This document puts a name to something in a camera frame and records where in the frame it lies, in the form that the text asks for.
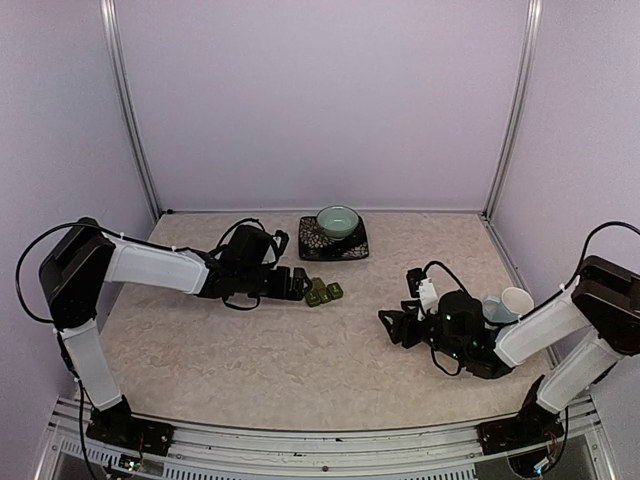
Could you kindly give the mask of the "green three-compartment pill box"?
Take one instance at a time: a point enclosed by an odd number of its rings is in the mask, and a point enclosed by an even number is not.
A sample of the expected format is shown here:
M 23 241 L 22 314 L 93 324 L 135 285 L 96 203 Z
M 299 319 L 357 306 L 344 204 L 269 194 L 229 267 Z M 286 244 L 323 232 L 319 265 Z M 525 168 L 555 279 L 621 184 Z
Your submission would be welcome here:
M 312 278 L 311 282 L 312 287 L 304 296 L 306 304 L 311 308 L 327 304 L 344 297 L 344 290 L 338 282 L 325 283 L 319 277 Z

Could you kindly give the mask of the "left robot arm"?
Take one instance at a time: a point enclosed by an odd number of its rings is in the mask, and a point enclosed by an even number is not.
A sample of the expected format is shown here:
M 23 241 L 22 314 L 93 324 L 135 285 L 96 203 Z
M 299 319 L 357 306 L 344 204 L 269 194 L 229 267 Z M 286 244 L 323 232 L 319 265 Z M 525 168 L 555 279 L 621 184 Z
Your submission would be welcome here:
M 97 303 L 104 284 L 137 284 L 221 301 L 241 294 L 301 301 L 312 282 L 302 268 L 280 265 L 289 242 L 268 233 L 256 219 L 233 224 L 210 251 L 153 244 L 117 234 L 86 217 L 65 226 L 65 235 L 45 258 L 39 280 L 57 338 L 71 372 L 94 408 L 102 430 L 121 445 L 140 434 L 137 418 L 122 407 L 125 398 L 104 355 L 97 327 Z

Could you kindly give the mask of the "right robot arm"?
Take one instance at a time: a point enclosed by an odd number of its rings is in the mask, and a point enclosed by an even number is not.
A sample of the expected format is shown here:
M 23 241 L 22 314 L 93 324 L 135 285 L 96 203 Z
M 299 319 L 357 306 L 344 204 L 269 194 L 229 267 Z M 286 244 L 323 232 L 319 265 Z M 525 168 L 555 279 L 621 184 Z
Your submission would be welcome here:
M 480 300 L 463 287 L 436 292 L 427 269 L 407 273 L 411 298 L 378 318 L 395 345 L 424 343 L 453 359 L 458 371 L 499 379 L 541 350 L 584 330 L 581 342 L 536 381 L 511 433 L 535 442 L 579 393 L 623 358 L 639 352 L 639 276 L 604 258 L 584 258 L 567 285 L 510 324 L 491 321 Z

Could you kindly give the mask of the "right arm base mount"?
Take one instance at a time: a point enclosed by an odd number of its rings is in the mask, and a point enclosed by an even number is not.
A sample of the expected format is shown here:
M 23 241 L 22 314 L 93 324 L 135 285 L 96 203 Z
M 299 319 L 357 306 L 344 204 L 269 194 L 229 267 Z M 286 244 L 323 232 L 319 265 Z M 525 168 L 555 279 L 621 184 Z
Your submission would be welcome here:
M 560 414 L 551 413 L 537 403 L 537 393 L 543 379 L 540 376 L 533 383 L 514 416 L 482 422 L 476 427 L 484 455 L 550 441 L 565 433 Z

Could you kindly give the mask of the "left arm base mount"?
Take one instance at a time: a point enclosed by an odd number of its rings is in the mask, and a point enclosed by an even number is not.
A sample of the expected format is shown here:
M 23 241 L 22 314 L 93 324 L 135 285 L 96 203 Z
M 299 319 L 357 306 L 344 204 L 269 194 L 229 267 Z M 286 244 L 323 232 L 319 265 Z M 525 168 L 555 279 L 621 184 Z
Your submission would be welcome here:
M 166 457 L 174 431 L 169 423 L 135 416 L 122 395 L 114 406 L 92 410 L 86 435 L 108 445 Z

